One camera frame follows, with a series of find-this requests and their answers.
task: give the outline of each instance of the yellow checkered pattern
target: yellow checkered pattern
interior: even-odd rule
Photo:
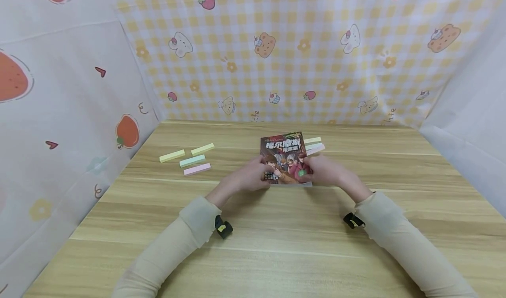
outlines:
[[[502,0],[113,1],[169,119],[419,127]],[[446,25],[460,32],[433,52]],[[266,58],[262,33],[276,39]]]

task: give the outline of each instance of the cloth wall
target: cloth wall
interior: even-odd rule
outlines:
[[[112,0],[170,119],[418,128],[500,0]]]
[[[0,0],[0,296],[159,120],[419,127],[500,0]]]
[[[506,218],[506,1],[420,128]]]
[[[0,0],[0,297],[20,297],[158,120],[108,0]]]

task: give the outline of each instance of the wrist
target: wrist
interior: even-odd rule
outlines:
[[[360,178],[353,174],[352,176],[346,177],[344,180],[340,181],[338,185],[343,191],[346,192],[350,198],[358,204],[359,202],[364,201],[372,192],[369,188],[360,180]]]
[[[223,180],[209,194],[207,194],[206,199],[211,204],[214,204],[216,207],[221,209],[230,197],[238,191],[239,189],[237,189],[232,182]]]

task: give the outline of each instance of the book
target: book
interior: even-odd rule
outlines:
[[[274,168],[273,173],[265,173],[271,185],[313,185],[300,180],[305,174],[313,173],[309,165],[304,164],[307,154],[302,132],[260,138],[260,154]]]

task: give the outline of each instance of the wood grain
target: wood grain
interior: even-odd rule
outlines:
[[[506,222],[416,131],[375,126],[167,121],[156,129],[25,297],[109,297],[124,269],[193,198],[259,154],[260,137],[302,131],[406,210],[480,297],[506,292]],[[159,156],[208,143],[212,169],[184,177]],[[216,234],[167,279],[160,297],[422,297],[399,265],[342,217],[338,188],[237,195]]]

